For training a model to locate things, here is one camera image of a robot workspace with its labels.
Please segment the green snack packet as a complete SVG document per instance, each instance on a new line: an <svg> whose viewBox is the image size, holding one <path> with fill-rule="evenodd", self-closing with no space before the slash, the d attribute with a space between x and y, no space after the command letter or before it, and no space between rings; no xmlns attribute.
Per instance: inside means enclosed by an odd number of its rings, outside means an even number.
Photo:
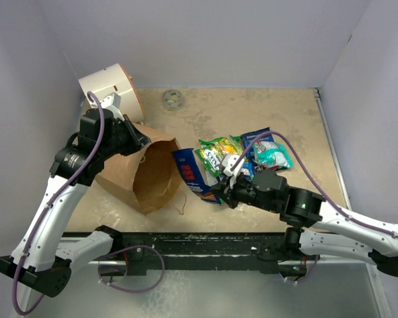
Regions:
<svg viewBox="0 0 398 318"><path fill-rule="evenodd" d="M197 150L197 155L205 168L205 175L208 183L215 184L220 175L220 159L216 145L205 140L199 140L200 149Z"/></svg>

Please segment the teal snack packet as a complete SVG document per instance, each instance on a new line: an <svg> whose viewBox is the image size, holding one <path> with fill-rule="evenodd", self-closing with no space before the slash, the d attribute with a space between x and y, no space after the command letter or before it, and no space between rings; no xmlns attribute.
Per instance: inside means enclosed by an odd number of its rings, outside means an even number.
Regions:
<svg viewBox="0 0 398 318"><path fill-rule="evenodd" d="M278 142L258 140L253 144L255 163L272 170L284 170L293 167L293 162L285 147Z"/></svg>

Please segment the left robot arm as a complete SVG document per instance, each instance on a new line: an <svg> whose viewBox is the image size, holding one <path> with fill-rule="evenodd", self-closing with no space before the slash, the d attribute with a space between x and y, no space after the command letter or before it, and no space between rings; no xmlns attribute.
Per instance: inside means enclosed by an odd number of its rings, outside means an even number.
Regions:
<svg viewBox="0 0 398 318"><path fill-rule="evenodd" d="M122 234L107 226L66 248L60 239L81 198L107 159L146 148L150 138L125 115L90 109L78 132L56 153L44 197L28 231L10 255L0 256L0 273L48 297L57 296L70 276L92 260L123 253Z"/></svg>

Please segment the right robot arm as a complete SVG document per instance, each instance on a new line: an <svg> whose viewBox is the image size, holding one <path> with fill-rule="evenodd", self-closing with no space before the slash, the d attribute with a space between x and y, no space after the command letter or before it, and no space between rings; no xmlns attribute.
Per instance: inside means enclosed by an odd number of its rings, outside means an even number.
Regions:
<svg viewBox="0 0 398 318"><path fill-rule="evenodd" d="M288 225L282 252L289 259L331 255L361 260L398 278L398 224L346 211L312 191L263 170L248 180L223 177L210 191L234 209L239 203L279 215Z"/></svg>

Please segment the green yellow candy packet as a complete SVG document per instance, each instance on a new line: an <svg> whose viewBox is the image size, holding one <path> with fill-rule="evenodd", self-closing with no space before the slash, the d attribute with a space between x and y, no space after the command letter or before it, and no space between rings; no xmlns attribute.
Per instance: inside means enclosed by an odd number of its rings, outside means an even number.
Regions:
<svg viewBox="0 0 398 318"><path fill-rule="evenodd" d="M227 154L240 155L243 152L240 136L223 136L213 140L198 140L201 148L194 151L209 173L218 177L221 174L220 164Z"/></svg>

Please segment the brown paper bag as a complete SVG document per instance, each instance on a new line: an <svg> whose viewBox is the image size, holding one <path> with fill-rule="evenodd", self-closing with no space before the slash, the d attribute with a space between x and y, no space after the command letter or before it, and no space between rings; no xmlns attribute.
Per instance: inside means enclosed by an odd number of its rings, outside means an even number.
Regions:
<svg viewBox="0 0 398 318"><path fill-rule="evenodd" d="M136 124L151 143L129 156L115 155L95 181L134 210L147 215L165 207L176 195L182 178L172 153L177 139L156 129Z"/></svg>

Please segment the dark blue cookie packet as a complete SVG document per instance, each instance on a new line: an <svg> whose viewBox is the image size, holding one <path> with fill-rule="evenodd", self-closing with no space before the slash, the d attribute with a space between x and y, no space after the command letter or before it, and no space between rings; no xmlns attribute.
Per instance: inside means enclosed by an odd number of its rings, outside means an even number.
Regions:
<svg viewBox="0 0 398 318"><path fill-rule="evenodd" d="M200 172L192 148L172 152L179 174L189 190L206 203L221 205L222 200L210 191L210 186Z"/></svg>

